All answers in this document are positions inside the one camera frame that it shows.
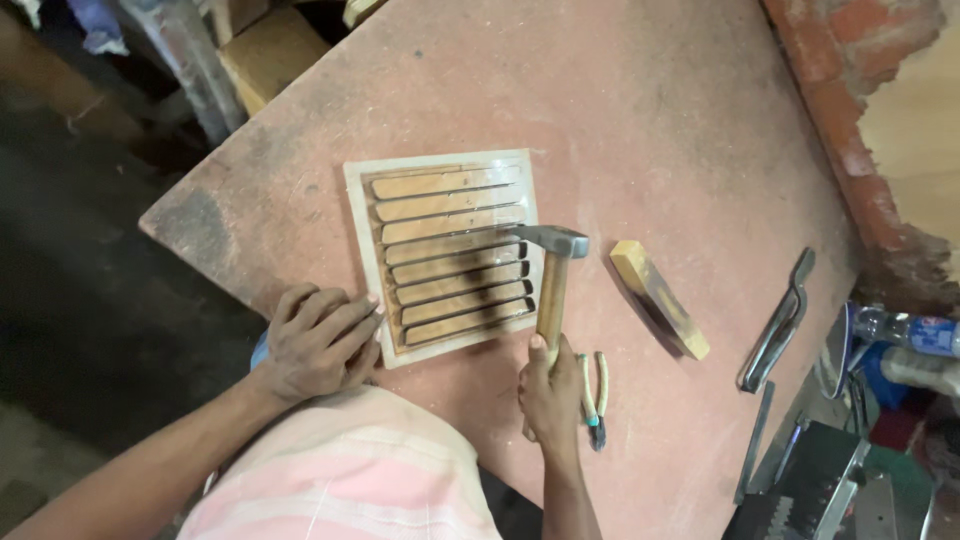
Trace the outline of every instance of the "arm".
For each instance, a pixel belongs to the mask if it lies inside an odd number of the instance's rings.
[[[151,538],[222,462],[300,401],[359,385],[380,353],[375,297],[294,287],[268,330],[269,356],[212,402],[71,487],[8,540]]]
[[[520,408],[543,452],[543,540],[602,540],[577,443],[583,372],[566,336],[552,371],[546,355],[546,341],[534,334],[519,388]]]

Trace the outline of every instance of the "bottle label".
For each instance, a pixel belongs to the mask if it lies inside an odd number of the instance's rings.
[[[940,317],[917,317],[910,325],[910,345],[918,353],[953,356],[953,332],[957,324]]]

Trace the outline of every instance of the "pink striped cloth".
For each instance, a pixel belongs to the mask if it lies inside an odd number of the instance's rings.
[[[371,386],[315,400],[247,449],[180,540],[499,539],[476,451],[457,430]]]

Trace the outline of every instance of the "plastic bottle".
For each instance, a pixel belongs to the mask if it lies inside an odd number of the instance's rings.
[[[960,329],[956,321],[891,313],[880,307],[858,307],[853,335],[867,341],[889,341],[926,355],[960,357]]]
[[[890,382],[930,388],[951,398],[960,397],[960,360],[954,358],[891,347],[883,353],[880,372]]]

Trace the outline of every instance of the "hammer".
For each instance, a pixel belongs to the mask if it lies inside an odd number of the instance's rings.
[[[590,239],[584,234],[557,225],[515,227],[512,233],[537,244],[545,252],[540,305],[537,311],[537,333],[546,340],[547,363],[550,369],[553,369],[560,350],[560,331],[564,321],[566,267],[572,258],[587,256]],[[523,435],[530,442],[537,442],[537,437],[526,420],[523,421]]]

